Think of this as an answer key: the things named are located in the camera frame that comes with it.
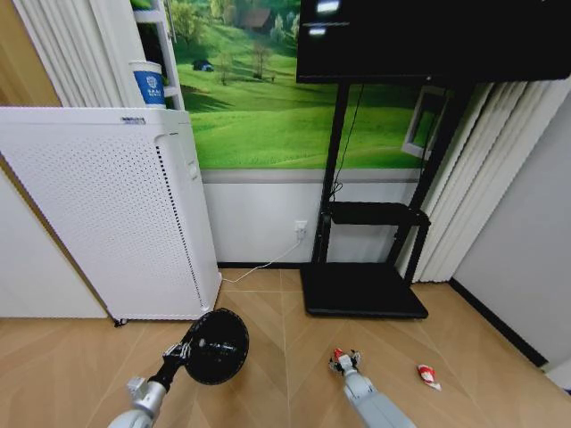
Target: white curtain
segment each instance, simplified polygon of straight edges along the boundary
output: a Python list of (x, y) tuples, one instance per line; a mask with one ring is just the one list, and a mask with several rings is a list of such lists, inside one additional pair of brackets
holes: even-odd
[(64, 107), (145, 107), (129, 0), (13, 0)]
[(415, 281), (452, 277), (570, 88), (568, 79), (476, 89), (423, 205), (432, 225)]

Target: window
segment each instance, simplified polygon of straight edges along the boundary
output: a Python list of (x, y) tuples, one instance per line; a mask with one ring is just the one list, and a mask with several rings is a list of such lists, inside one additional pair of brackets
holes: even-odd
[(418, 158), (428, 159), (440, 126), (440, 119), (448, 103), (449, 95), (444, 89), (435, 86), (423, 86), (417, 105), (410, 121), (409, 130), (404, 137), (402, 150)]

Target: tv stand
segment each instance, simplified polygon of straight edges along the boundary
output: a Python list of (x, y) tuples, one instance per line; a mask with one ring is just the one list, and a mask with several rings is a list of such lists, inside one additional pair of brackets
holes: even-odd
[[(409, 205), (402, 203), (332, 202), (335, 164), (349, 98), (349, 83), (340, 83), (327, 152), (318, 226), (311, 263), (301, 269), (303, 298), (308, 313), (331, 317), (426, 318), (428, 312), (410, 289), (430, 220), (421, 206), (442, 163), (446, 149), (474, 85), (452, 85), (454, 96)], [(344, 225), (397, 226), (393, 246), (384, 263), (327, 263), (331, 222)], [(396, 262), (412, 227), (418, 232), (404, 276)]]

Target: red and white wrapper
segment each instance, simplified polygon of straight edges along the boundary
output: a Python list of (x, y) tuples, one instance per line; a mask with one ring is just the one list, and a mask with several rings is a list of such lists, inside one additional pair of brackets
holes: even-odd
[(343, 354), (344, 352), (341, 348), (335, 348), (335, 350), (333, 351), (333, 358), (335, 362), (339, 361), (339, 357), (341, 357)]
[(443, 387), (436, 381), (436, 372), (431, 366), (425, 366), (424, 364), (419, 364), (417, 366), (418, 374), (422, 378), (425, 384), (434, 388), (435, 390), (442, 391)]

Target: green meadow mural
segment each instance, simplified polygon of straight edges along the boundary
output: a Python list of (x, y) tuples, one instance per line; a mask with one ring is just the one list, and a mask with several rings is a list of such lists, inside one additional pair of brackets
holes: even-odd
[[(324, 168), (336, 86), (295, 83), (299, 0), (171, 4), (201, 168)], [(382, 45), (370, 54), (382, 55)], [(351, 90), (345, 134), (359, 90)], [(418, 87), (365, 86), (344, 167), (419, 168), (420, 158), (402, 150), (418, 94)], [(414, 144), (427, 128), (423, 122)]]

